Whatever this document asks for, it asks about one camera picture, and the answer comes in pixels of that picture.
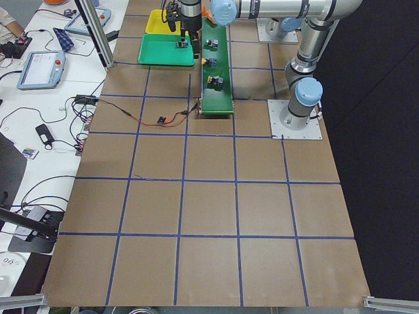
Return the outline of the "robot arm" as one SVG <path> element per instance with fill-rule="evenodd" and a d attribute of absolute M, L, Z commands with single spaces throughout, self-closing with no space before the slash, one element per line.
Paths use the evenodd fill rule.
<path fill-rule="evenodd" d="M 307 127 L 323 93 L 313 77 L 338 22 L 361 1 L 210 1 L 228 27 L 235 99 L 289 97 L 278 122 Z"/>
<path fill-rule="evenodd" d="M 202 27 L 201 1 L 170 1 L 163 5 L 166 9 L 166 21 L 171 32 L 176 31 L 176 22 L 181 23 L 181 40 L 185 39 L 185 32 L 191 40 L 194 59 L 200 56 L 200 40 L 198 31 Z"/>

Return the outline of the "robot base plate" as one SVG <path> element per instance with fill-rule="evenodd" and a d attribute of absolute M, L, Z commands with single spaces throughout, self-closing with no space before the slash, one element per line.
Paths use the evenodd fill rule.
<path fill-rule="evenodd" d="M 273 139 L 316 140 L 323 139 L 316 109 L 303 118 L 289 112 L 287 99 L 269 99 L 268 114 Z"/>
<path fill-rule="evenodd" d="M 257 30 L 260 42 L 297 44 L 297 32 L 302 20 L 298 18 L 258 18 Z"/>

